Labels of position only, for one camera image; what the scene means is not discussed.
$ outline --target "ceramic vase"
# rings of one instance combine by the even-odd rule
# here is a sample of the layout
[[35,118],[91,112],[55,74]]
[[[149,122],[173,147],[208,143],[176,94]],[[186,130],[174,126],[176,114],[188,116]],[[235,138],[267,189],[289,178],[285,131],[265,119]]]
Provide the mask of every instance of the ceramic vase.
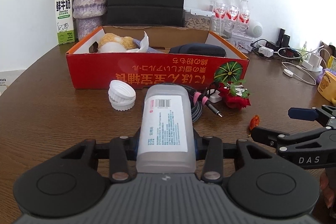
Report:
[[102,15],[107,12],[107,0],[73,0],[78,39],[102,26]]

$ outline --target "cow illustration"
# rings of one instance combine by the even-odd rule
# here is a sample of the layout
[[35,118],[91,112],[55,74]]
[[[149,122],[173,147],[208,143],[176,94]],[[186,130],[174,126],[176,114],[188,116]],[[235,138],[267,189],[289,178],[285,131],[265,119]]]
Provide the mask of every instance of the cow illustration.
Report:
[[68,27],[69,27],[68,23],[64,23],[62,25],[58,25],[58,22],[57,22],[58,32],[66,32],[68,30]]

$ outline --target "white tissue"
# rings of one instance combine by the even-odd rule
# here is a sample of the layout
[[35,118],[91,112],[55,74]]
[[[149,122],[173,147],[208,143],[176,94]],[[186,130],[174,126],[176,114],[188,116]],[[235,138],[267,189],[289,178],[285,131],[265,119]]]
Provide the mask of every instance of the white tissue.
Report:
[[145,36],[143,39],[140,41],[140,48],[134,48],[132,50],[128,50],[126,52],[147,52],[148,47],[149,47],[149,40],[148,40],[148,35],[145,33]]
[[126,52],[126,49],[123,45],[118,42],[107,42],[103,46],[98,48],[98,52]]

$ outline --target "yellow mug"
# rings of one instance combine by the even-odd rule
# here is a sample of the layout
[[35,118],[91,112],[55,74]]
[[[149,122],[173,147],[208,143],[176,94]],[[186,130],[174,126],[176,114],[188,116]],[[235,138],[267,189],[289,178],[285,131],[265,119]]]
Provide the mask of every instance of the yellow mug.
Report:
[[336,76],[325,71],[317,88],[318,92],[329,102],[336,105]]

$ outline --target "pink band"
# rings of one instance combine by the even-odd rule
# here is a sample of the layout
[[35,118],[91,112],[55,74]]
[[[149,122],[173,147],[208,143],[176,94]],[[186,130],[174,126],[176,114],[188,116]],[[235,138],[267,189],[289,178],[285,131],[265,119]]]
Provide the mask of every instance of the pink band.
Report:
[[[198,100],[198,98],[199,98],[200,95],[202,95],[202,93],[195,92],[195,95],[194,95],[194,104],[196,104],[196,102],[197,102],[197,100]],[[208,97],[204,96],[202,98],[202,104],[205,105],[205,103],[206,103],[207,100],[208,100]]]
[[202,95],[202,93],[200,93],[200,92],[198,92],[198,91],[195,92],[195,95],[194,95],[194,104],[196,104],[196,102],[197,102],[197,100],[198,100],[198,97],[199,97],[200,95]]

